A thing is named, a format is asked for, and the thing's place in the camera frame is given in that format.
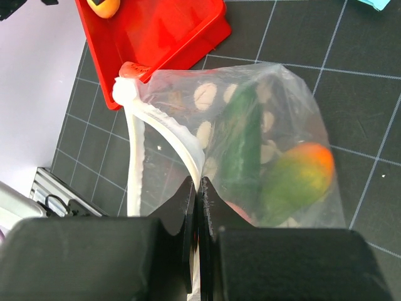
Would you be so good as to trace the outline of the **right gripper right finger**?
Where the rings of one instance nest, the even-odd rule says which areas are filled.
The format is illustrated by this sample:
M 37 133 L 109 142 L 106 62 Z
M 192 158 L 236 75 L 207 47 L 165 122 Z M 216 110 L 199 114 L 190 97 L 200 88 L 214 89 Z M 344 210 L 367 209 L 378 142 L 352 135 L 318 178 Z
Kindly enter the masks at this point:
M 368 243 L 356 231 L 257 228 L 206 177 L 199 196 L 202 300 L 391 300 Z

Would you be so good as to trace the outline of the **green orange toy mango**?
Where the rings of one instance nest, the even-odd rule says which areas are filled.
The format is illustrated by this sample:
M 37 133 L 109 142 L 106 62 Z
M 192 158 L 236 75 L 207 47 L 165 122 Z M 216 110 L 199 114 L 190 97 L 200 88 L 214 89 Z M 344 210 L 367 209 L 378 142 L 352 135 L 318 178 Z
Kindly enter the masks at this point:
M 264 226 L 279 226 L 292 214 L 320 200 L 335 175 L 329 148 L 303 142 L 284 152 L 267 172 L 261 188 Z

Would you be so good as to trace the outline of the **pink toy peach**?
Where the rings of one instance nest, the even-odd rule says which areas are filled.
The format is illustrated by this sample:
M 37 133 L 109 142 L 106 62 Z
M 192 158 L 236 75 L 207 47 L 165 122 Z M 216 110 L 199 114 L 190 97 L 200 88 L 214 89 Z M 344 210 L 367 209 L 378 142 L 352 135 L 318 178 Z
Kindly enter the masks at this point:
M 227 201 L 226 204 L 231 209 L 233 209 L 242 219 L 247 221 L 249 224 L 254 224 L 254 221 L 251 219 L 251 217 L 241 207 L 229 201 Z

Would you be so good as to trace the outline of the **white-spotted clear zip bag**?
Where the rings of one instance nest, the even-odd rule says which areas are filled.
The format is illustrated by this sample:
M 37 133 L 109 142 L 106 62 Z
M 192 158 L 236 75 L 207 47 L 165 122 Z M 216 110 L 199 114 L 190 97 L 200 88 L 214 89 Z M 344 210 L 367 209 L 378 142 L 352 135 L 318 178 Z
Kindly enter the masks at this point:
M 148 215 L 185 177 L 258 227 L 345 225 L 335 160 L 305 81 L 283 65 L 158 70 L 126 62 L 112 88 L 125 113 L 127 214 Z

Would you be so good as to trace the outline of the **green toy cucumber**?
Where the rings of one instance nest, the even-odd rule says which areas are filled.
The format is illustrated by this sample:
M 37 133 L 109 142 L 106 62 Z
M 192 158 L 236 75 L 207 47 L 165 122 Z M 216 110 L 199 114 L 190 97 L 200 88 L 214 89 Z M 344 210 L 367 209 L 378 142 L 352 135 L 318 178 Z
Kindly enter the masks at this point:
M 252 201 L 258 191 L 261 159 L 261 104 L 254 85 L 236 89 L 219 118 L 222 138 L 219 177 L 222 198 Z

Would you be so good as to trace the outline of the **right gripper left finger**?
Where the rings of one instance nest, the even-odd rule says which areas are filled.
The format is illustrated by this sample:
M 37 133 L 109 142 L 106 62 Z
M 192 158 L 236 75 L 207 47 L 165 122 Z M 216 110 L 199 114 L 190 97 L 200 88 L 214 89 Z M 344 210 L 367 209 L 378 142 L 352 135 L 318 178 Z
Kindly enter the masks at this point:
M 194 205 L 187 177 L 148 216 L 23 219 L 1 244 L 1 299 L 185 300 Z

